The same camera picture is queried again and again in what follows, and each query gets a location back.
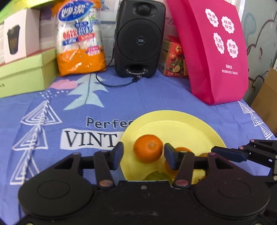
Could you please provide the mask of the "small yellow fruit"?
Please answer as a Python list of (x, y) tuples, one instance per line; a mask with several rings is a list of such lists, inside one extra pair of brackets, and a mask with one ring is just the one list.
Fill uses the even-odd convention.
[(208, 153), (201, 153), (199, 156), (207, 158), (208, 157)]

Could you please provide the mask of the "light green shoe box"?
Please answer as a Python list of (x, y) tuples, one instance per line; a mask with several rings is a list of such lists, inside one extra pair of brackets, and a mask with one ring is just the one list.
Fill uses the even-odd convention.
[(43, 91), (59, 74), (56, 49), (48, 48), (28, 57), (1, 64), (1, 97)]

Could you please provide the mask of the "white coffee cup box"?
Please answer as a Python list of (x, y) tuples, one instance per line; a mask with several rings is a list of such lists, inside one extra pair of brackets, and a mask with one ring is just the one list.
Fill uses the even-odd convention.
[(39, 16), (39, 10), (25, 8), (4, 20), (4, 59), (6, 64), (40, 50)]

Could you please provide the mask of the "blue printed tablecloth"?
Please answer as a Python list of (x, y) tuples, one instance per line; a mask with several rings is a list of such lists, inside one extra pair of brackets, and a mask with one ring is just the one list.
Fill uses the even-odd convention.
[(229, 148), (251, 139), (275, 139), (243, 100), (207, 105), (187, 79), (157, 72), (131, 83), (110, 68), (98, 75), (58, 77), (45, 91), (1, 99), (1, 219), (15, 224), (19, 187), (73, 152), (110, 149), (138, 117), (157, 110), (193, 115), (209, 124)]

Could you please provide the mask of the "orange paper cup pack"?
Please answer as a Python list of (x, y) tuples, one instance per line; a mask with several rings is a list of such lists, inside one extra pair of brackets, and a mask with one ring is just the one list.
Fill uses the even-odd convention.
[(100, 31), (100, 1), (57, 1), (56, 59), (60, 76), (88, 74), (106, 69)]

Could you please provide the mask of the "bright green gift box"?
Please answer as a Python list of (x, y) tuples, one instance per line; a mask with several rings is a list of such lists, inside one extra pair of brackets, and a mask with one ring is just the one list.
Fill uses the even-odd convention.
[(1, 18), (6, 18), (24, 8), (37, 7), (43, 4), (52, 3), (51, 0), (13, 0), (10, 1), (4, 8), (1, 10)]

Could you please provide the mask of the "yellow plastic plate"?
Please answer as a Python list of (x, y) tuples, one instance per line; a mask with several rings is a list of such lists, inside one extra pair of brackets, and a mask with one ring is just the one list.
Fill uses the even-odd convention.
[(196, 156), (209, 153), (214, 146), (225, 147), (225, 143), (214, 129), (190, 114), (171, 110), (149, 112), (134, 120), (121, 138), (124, 143), (124, 155), (120, 166), (128, 181), (142, 181), (153, 172), (166, 173), (171, 179), (176, 177), (166, 170), (164, 156), (149, 164), (136, 158), (133, 145), (145, 134), (153, 134), (174, 148), (185, 147)]

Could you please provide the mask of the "red tomato juice carton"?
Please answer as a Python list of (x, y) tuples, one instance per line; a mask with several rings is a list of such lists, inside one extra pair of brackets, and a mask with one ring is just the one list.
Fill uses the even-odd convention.
[(159, 71), (167, 77), (188, 78), (185, 57), (179, 38), (164, 39), (158, 62)]

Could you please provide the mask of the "pink tote bag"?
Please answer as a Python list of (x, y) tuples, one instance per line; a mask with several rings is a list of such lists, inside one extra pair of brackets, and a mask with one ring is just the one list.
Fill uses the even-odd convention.
[(191, 91), (202, 102), (239, 101), (248, 89), (244, 34), (226, 1), (168, 1), (185, 56)]

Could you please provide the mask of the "black speaker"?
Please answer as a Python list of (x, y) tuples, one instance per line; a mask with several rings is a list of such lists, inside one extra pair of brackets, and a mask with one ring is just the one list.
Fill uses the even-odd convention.
[(162, 48), (166, 7), (158, 1), (122, 1), (115, 30), (115, 71), (151, 78)]

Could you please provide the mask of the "cardboard box at right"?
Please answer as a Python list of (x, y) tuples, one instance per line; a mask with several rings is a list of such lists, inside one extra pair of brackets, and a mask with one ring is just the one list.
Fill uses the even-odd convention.
[(270, 69), (251, 107), (276, 136), (277, 125), (277, 72)]

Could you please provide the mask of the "green lime fruit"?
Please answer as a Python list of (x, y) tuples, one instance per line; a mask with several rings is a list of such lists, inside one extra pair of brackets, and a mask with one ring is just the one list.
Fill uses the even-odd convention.
[(144, 178), (144, 181), (168, 181), (170, 184), (173, 183), (172, 178), (168, 174), (159, 171), (148, 174)]

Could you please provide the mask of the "orange tangerine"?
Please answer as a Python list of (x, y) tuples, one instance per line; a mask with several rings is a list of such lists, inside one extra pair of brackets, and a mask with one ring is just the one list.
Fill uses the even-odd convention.
[(152, 163), (162, 156), (163, 142), (153, 134), (146, 134), (135, 141), (133, 152), (140, 162)]
[[(176, 149), (175, 149), (177, 152), (191, 152), (191, 150), (189, 150), (188, 148), (186, 148), (186, 147), (177, 147)], [(165, 169), (167, 170), (167, 172), (169, 173), (169, 175), (170, 175), (170, 177), (176, 177), (177, 176), (177, 173), (178, 173), (178, 171), (176, 170), (176, 171), (174, 171), (174, 170), (172, 170), (171, 168), (170, 168), (170, 166), (169, 166), (169, 163), (167, 162), (167, 160), (165, 160)]]

